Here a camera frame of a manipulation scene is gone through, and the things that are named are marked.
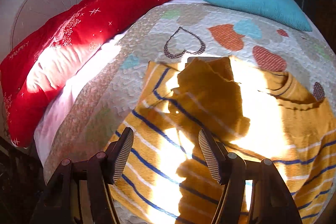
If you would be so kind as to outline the heart patterned quilt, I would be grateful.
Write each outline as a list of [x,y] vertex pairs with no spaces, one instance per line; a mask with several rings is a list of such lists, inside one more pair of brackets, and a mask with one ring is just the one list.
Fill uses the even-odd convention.
[[[118,139],[116,130],[137,106],[150,62],[186,65],[234,57],[262,71],[288,72],[315,99],[327,99],[335,116],[335,54],[311,33],[207,4],[156,7],[128,31],[116,61],[85,85],[59,127],[46,180],[62,159],[89,159]],[[146,221],[115,201],[121,220]]]

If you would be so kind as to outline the red long pillow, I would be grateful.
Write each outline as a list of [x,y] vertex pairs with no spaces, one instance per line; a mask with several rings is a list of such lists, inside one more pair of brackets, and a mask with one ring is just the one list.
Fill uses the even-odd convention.
[[1,62],[11,142],[26,148],[49,103],[109,39],[171,0],[82,0],[49,19]]

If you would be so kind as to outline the pink bed sheet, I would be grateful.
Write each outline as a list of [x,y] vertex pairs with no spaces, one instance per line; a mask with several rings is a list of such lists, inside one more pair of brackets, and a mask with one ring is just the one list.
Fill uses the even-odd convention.
[[108,64],[116,61],[121,52],[120,40],[128,34],[126,30],[103,44],[93,57],[70,78],[59,95],[48,105],[45,114],[34,132],[34,141],[38,157],[42,162],[44,175],[47,176],[47,158],[51,152],[56,132],[72,109],[76,98],[85,85]]

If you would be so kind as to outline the yellow striped knit sweater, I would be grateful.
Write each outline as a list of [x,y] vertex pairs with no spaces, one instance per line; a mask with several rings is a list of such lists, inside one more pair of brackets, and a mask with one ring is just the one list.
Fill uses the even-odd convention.
[[201,128],[242,159],[271,159],[303,223],[314,223],[333,191],[335,116],[288,72],[234,57],[150,62],[137,106],[116,130],[134,143],[115,200],[150,223],[210,223],[222,187],[198,143]]

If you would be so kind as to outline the teal knit cushion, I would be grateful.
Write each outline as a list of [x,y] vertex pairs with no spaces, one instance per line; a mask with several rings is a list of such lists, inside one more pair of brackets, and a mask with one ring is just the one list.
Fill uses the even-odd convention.
[[294,0],[203,0],[214,6],[259,15],[299,31],[313,29]]

